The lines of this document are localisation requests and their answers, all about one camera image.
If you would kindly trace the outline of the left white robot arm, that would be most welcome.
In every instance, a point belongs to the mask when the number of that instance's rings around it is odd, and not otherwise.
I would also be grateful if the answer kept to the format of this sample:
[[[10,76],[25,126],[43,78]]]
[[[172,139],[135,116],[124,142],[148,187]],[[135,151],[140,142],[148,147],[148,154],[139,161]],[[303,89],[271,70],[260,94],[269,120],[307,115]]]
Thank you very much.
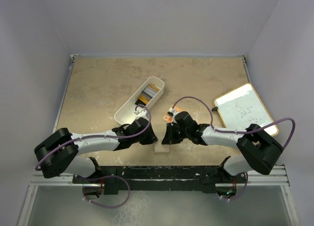
[[[78,169],[74,161],[82,154],[120,151],[136,143],[151,145],[157,141],[151,122],[144,117],[102,133],[78,134],[60,128],[34,149],[38,161],[35,170],[41,171],[45,178],[52,178],[68,173],[71,168]]]

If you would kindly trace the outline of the white oblong plastic tray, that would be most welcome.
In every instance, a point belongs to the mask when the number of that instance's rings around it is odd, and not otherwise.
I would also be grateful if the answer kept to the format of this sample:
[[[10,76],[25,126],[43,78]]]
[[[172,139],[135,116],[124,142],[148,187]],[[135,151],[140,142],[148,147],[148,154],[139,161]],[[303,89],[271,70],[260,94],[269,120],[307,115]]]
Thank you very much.
[[[137,91],[124,103],[124,105],[114,114],[117,123],[130,124],[136,117],[137,111],[142,108],[135,108],[137,105],[144,105],[148,109],[160,99],[164,92],[165,83],[161,79],[149,77]]]

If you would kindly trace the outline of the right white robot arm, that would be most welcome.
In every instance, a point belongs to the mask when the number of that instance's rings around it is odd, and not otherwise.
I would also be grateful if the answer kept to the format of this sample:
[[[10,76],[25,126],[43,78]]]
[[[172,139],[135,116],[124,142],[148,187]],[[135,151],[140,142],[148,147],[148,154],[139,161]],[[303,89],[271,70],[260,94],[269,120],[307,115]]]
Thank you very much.
[[[166,125],[163,145],[179,144],[184,139],[196,145],[219,145],[234,148],[240,155],[227,157],[220,164],[218,177],[222,182],[230,182],[236,175],[247,171],[256,171],[262,175],[270,174],[284,148],[266,131],[261,130],[248,134],[260,128],[251,124],[243,132],[228,133],[214,130],[209,124],[198,124],[186,111],[174,116],[172,123]]]

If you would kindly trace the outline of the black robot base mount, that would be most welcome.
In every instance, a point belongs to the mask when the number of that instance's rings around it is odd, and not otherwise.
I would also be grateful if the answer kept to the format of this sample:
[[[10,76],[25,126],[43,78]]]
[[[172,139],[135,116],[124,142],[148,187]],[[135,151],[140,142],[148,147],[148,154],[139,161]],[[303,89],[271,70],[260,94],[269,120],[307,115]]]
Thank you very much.
[[[246,173],[231,176],[222,166],[98,166],[84,179],[73,177],[74,184],[90,187],[100,184],[105,195],[119,191],[197,191],[205,194],[235,194],[237,184],[247,183]]]

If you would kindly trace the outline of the white credit card stack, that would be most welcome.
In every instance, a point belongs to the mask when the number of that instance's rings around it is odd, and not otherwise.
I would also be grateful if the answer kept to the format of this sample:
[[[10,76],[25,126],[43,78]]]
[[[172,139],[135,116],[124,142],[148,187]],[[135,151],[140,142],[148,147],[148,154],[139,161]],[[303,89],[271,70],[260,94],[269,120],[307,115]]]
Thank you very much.
[[[149,97],[152,98],[158,93],[158,90],[155,90],[154,88],[148,85],[144,88],[143,93],[147,94]]]

